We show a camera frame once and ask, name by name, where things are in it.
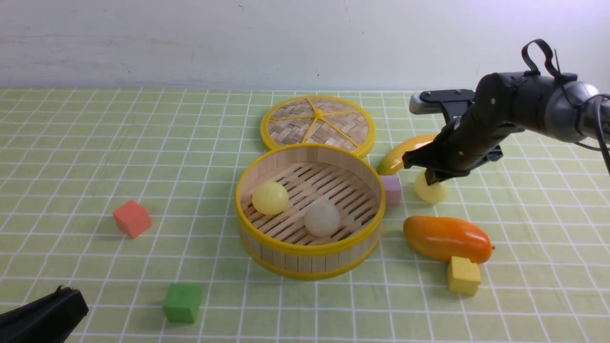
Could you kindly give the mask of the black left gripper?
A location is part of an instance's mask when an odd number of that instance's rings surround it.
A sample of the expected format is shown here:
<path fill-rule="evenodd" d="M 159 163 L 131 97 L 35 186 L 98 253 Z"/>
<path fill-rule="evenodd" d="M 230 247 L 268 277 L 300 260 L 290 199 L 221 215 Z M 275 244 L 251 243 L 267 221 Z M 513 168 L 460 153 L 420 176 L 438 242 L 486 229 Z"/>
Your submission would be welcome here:
<path fill-rule="evenodd" d="M 78 289 L 59 286 L 33 302 L 0 315 L 2 343 L 63 343 L 89 314 Z"/>

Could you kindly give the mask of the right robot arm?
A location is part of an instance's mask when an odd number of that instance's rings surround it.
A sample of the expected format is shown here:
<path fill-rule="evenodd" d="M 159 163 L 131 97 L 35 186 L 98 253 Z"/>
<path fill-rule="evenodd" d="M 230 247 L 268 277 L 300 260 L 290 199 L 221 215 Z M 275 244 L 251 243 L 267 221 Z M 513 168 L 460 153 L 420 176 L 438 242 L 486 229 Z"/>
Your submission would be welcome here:
<path fill-rule="evenodd" d="M 475 91 L 424 91 L 410 98 L 417 115 L 442 113 L 445 126 L 431 143 L 405 152 L 402 164 L 426 170 L 428 185 L 462 178 L 503 157 L 500 143 L 531 131 L 581 145 L 595 139 L 609 163 L 609 96 L 567 74 L 567 82 L 527 72 L 484 76 Z"/>

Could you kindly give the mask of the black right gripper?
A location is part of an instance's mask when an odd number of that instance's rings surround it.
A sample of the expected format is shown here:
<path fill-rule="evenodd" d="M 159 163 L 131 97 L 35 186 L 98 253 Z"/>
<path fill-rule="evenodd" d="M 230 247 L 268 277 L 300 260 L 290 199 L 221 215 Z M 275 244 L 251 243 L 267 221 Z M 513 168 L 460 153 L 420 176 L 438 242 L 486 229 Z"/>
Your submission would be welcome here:
<path fill-rule="evenodd" d="M 427 185 L 469 176 L 508 135 L 524 131 L 520 117 L 503 103 L 471 104 L 445 128 L 433 145 L 403 153 L 404 169 L 425 168 Z"/>

